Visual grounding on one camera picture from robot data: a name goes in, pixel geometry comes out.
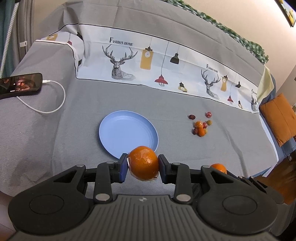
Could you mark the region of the orange tangerine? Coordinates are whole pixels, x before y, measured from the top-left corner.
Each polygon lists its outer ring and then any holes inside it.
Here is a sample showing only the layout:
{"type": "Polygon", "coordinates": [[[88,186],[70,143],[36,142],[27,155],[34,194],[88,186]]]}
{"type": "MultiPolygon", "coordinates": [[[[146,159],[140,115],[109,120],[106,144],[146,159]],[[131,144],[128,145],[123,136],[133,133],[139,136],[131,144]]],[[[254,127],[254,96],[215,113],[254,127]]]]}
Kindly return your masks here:
{"type": "Polygon", "coordinates": [[[220,164],[220,163],[215,163],[211,165],[212,168],[221,171],[222,173],[227,174],[227,169],[224,165],[220,164]]]}
{"type": "Polygon", "coordinates": [[[194,123],[195,128],[204,128],[203,122],[198,120],[194,123]]]}
{"type": "Polygon", "coordinates": [[[130,173],[141,181],[151,181],[158,177],[159,161],[149,147],[139,146],[128,154],[130,173]]]}
{"type": "Polygon", "coordinates": [[[199,128],[198,129],[198,136],[203,137],[205,135],[205,128],[199,128]]]}

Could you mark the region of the wrapped orange tangerine in pile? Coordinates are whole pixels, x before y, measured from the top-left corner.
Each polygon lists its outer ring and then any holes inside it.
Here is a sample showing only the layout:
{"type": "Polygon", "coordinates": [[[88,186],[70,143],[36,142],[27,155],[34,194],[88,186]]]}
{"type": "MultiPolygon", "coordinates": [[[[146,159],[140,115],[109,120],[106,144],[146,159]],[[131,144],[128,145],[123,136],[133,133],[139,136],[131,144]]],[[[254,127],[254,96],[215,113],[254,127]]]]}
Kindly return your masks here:
{"type": "Polygon", "coordinates": [[[194,123],[195,128],[204,128],[203,122],[198,120],[194,123]]]}

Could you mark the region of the green checked blanket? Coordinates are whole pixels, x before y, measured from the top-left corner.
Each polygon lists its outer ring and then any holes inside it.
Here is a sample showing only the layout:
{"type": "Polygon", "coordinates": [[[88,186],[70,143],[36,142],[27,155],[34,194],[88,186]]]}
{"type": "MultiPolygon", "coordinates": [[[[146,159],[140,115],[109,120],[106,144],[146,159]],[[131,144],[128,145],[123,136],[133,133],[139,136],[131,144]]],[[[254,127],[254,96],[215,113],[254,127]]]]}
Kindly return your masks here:
{"type": "Polygon", "coordinates": [[[245,39],[244,37],[241,37],[238,33],[236,33],[234,30],[232,30],[229,27],[226,27],[221,22],[218,22],[211,16],[207,15],[206,13],[199,11],[197,9],[194,9],[192,6],[187,4],[186,2],[182,0],[164,0],[165,3],[171,4],[177,8],[181,8],[205,21],[208,23],[211,23],[218,29],[222,30],[224,33],[229,35],[232,39],[234,39],[236,42],[238,42],[241,46],[243,46],[246,50],[248,50],[260,63],[266,64],[269,61],[269,56],[265,53],[265,50],[260,46],[260,44],[257,44],[256,42],[252,42],[250,40],[245,39]]]}

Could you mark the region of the grey printed sofa cover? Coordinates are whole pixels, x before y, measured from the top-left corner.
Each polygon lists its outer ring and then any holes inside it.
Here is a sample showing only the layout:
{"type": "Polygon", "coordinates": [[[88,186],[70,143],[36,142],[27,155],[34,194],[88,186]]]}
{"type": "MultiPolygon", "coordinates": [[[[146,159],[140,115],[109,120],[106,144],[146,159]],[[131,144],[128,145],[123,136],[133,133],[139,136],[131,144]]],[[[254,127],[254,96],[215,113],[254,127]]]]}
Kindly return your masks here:
{"type": "MultiPolygon", "coordinates": [[[[212,24],[163,1],[69,1],[42,25],[46,36],[63,25],[134,30],[184,44],[258,84],[263,65],[212,24]]],[[[191,168],[222,163],[235,175],[250,176],[277,163],[257,114],[207,97],[131,83],[105,82],[98,60],[85,61],[93,77],[78,79],[69,45],[36,41],[14,74],[39,72],[50,84],[38,95],[1,100],[1,192],[15,196],[72,166],[111,161],[98,140],[101,120],[116,110],[148,118],[159,135],[158,153],[191,168]],[[210,111],[211,118],[206,117],[210,111]],[[212,121],[203,137],[196,121],[212,121]]]]}

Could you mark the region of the orange cushion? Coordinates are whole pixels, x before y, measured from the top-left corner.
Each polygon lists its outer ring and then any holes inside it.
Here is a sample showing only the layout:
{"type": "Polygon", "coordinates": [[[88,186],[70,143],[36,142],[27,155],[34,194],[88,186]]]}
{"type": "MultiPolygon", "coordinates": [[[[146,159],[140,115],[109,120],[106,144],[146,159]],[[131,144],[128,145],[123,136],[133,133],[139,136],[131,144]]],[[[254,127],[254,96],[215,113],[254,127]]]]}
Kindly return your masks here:
{"type": "Polygon", "coordinates": [[[261,105],[259,110],[267,121],[280,147],[295,136],[295,112],[283,93],[261,105]]]}

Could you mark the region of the grey curtain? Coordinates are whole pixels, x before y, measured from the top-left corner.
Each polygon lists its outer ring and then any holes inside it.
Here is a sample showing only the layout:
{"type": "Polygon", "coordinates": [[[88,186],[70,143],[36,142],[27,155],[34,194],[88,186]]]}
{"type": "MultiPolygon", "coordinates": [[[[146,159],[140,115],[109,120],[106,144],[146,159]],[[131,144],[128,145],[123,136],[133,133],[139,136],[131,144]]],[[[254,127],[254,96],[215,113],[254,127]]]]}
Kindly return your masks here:
{"type": "Polygon", "coordinates": [[[34,42],[34,4],[1,1],[1,77],[13,73],[34,42]]]}

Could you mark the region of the dark red jujube date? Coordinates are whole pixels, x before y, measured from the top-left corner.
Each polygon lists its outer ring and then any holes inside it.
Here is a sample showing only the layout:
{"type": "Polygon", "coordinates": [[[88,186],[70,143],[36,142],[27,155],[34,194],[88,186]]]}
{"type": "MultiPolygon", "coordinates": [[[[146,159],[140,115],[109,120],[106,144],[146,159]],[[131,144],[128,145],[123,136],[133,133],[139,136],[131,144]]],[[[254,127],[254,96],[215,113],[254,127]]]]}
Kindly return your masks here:
{"type": "Polygon", "coordinates": [[[195,115],[190,114],[190,115],[188,116],[188,118],[191,119],[191,120],[194,120],[196,117],[195,117],[195,115]]]}

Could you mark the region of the dark red jujube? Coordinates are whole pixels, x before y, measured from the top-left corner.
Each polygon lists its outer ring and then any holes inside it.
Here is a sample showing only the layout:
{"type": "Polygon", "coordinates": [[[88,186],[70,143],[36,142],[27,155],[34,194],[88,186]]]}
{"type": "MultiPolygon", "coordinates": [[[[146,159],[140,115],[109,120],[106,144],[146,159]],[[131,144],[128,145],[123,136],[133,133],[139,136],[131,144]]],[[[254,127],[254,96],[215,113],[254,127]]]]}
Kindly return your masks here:
{"type": "Polygon", "coordinates": [[[194,128],[192,133],[193,133],[193,135],[197,135],[198,134],[198,128],[194,128]]]}

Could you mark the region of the black smartphone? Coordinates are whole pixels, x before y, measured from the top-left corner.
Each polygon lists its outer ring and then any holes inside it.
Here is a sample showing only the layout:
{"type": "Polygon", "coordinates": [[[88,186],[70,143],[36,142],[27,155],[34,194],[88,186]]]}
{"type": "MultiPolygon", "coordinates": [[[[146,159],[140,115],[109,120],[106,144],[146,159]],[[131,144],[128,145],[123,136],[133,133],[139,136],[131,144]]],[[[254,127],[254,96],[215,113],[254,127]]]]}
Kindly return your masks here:
{"type": "Polygon", "coordinates": [[[41,91],[42,82],[41,73],[1,78],[0,99],[38,94],[41,91]]]}

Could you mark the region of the blue plastic plate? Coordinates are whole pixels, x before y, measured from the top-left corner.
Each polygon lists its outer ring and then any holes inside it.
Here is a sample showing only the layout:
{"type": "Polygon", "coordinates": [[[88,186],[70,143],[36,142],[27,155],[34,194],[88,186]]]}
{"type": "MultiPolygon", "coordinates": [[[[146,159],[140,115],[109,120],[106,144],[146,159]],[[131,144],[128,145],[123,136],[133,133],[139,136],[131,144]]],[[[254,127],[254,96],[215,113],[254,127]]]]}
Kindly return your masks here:
{"type": "Polygon", "coordinates": [[[117,159],[139,146],[156,151],[159,145],[154,125],[144,116],[128,110],[108,114],[99,125],[98,137],[106,151],[117,159]]]}

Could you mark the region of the wall picture frame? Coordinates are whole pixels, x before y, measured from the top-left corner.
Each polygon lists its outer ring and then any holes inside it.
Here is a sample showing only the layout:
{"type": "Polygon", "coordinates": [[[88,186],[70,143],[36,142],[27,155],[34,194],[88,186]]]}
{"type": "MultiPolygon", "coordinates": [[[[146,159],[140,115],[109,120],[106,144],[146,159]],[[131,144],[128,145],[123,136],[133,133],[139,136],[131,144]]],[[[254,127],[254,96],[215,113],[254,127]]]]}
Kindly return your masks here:
{"type": "Polygon", "coordinates": [[[291,27],[295,26],[295,6],[293,6],[293,1],[288,0],[275,0],[281,11],[285,15],[289,25],[291,27]]]}

